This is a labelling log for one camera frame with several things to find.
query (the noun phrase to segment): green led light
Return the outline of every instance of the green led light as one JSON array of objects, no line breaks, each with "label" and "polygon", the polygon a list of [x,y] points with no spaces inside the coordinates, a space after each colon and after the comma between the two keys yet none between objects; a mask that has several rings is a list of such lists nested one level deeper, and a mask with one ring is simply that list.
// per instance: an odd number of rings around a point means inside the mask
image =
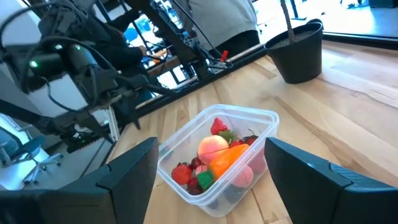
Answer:
[{"label": "green led light", "polygon": [[30,62],[30,66],[31,66],[32,68],[37,68],[39,65],[37,64],[37,62],[31,61],[31,62]]}]

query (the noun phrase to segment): plastic container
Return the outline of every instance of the plastic container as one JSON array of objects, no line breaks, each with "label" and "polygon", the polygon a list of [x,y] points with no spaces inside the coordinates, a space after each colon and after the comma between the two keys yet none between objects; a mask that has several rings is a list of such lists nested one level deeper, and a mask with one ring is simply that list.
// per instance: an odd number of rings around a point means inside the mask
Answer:
[{"label": "plastic container", "polygon": [[[260,135],[206,192],[201,195],[190,195],[184,186],[178,185],[171,178],[171,173],[179,162],[190,162],[197,156],[199,142],[204,137],[211,136],[210,127],[215,118],[222,119],[238,136],[252,135],[249,129]],[[210,106],[160,145],[157,173],[187,203],[199,206],[212,217],[224,217],[268,169],[264,157],[265,140],[266,137],[276,137],[278,126],[279,117],[273,111],[230,105]],[[237,188],[231,183],[246,166],[252,168],[254,180],[245,189]]]}]

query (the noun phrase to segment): orange carrot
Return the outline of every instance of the orange carrot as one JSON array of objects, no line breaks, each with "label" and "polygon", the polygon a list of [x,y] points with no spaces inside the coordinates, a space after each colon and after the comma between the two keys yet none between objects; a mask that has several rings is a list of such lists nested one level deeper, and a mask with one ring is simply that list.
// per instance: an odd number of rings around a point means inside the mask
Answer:
[{"label": "orange carrot", "polygon": [[214,181],[218,180],[248,148],[248,144],[241,144],[214,158],[208,165],[214,175]]}]

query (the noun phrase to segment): black pot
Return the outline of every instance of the black pot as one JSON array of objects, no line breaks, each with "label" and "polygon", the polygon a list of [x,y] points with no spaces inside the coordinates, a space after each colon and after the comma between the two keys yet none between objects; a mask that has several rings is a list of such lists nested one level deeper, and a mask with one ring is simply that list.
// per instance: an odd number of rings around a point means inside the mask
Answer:
[{"label": "black pot", "polygon": [[307,38],[277,49],[270,49],[281,40],[287,39],[287,31],[265,44],[267,55],[272,58],[285,82],[296,84],[316,78],[322,72],[322,23],[313,22],[294,28],[297,35],[302,32],[315,33]]}]

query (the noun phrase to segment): chair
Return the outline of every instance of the chair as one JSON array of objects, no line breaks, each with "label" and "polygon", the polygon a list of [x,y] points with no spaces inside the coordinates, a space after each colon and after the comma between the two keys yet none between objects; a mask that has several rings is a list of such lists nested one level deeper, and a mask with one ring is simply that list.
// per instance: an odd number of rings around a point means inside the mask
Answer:
[{"label": "chair", "polygon": [[33,182],[34,184],[39,184],[36,181],[36,177],[39,171],[47,170],[47,165],[56,164],[58,166],[61,165],[59,160],[63,158],[62,154],[56,154],[50,156],[42,162],[38,162],[34,159],[41,150],[40,145],[44,142],[44,136],[39,136],[37,138],[32,138],[32,136],[27,132],[27,128],[32,126],[27,126],[19,130],[19,132],[26,132],[29,142],[23,144],[21,140],[8,130],[0,127],[0,160],[2,163],[2,167],[9,167],[21,162],[25,161],[34,161],[36,163],[33,170],[29,173],[29,175],[25,178],[24,183],[29,184]]}]

